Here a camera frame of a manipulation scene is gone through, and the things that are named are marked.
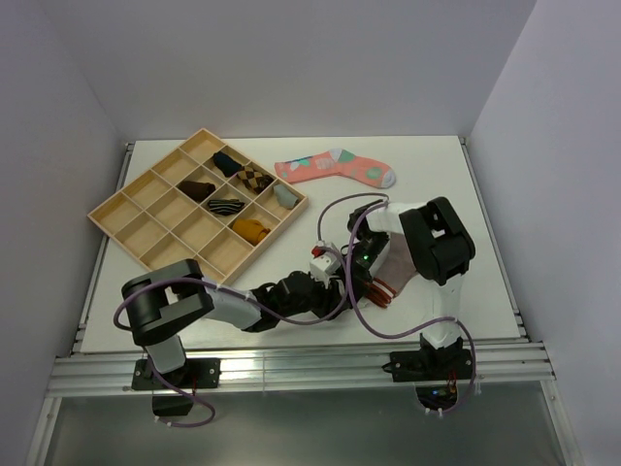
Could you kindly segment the taupe sock with red stripes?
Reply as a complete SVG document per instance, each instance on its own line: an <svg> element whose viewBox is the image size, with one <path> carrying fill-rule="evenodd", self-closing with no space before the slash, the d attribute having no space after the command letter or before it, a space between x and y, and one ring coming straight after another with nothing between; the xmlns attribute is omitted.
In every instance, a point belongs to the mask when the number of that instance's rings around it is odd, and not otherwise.
<svg viewBox="0 0 621 466"><path fill-rule="evenodd" d="M405 236L392 233L389 235L388 252L382 264L373 273L373 280L365 293L365 298L386 309L416 273Z"/></svg>

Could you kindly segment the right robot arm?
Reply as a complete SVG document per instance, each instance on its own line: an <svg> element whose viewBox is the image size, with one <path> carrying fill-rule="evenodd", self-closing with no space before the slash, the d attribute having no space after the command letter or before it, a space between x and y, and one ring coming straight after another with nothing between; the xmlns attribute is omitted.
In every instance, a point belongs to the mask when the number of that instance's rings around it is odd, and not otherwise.
<svg viewBox="0 0 621 466"><path fill-rule="evenodd" d="M461 288L475 256L474 241L448 199L423 204L378 200L349 216L349 249L343 267L347 298L353 308L363 294L363 280L385 261L393 236L406 242L406 257L427 284L430 309L416 327L420 349L385 366L395 381L464 380L475 374L472 339L459 320Z"/></svg>

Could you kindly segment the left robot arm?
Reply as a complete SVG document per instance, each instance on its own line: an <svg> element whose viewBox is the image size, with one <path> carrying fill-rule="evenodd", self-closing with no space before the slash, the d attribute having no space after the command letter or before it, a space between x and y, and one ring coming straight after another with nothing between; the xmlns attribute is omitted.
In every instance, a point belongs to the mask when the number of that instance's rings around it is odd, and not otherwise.
<svg viewBox="0 0 621 466"><path fill-rule="evenodd" d="M127 282L114 325L132 334L147 354L154 380L178 387L187 380L187 362L180 332L207 318L246 333L262 333L280 323L310 326L350 308L339 277L324 283L309 272L294 271L276 283L249 291L208 281L199 262L184 259Z"/></svg>

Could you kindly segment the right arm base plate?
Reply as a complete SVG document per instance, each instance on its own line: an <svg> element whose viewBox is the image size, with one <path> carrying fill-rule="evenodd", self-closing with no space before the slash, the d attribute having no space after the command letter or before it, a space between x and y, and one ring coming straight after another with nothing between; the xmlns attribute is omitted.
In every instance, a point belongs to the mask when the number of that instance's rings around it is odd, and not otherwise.
<svg viewBox="0 0 621 466"><path fill-rule="evenodd" d="M391 352L381 369L394 383L465 381L473 375L474 362L467 349L453 353L419 349Z"/></svg>

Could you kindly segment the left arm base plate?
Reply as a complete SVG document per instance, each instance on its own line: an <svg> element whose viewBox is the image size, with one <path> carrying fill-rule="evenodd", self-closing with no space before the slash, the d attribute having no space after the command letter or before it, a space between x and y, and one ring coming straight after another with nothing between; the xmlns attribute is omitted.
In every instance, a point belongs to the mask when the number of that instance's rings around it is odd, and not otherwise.
<svg viewBox="0 0 621 466"><path fill-rule="evenodd" d="M218 358L189 358L179 369L164 373L161 377L178 388L217 388L220 376ZM139 359L134 368L131 388L137 391L163 390L166 385L157 379L146 358Z"/></svg>

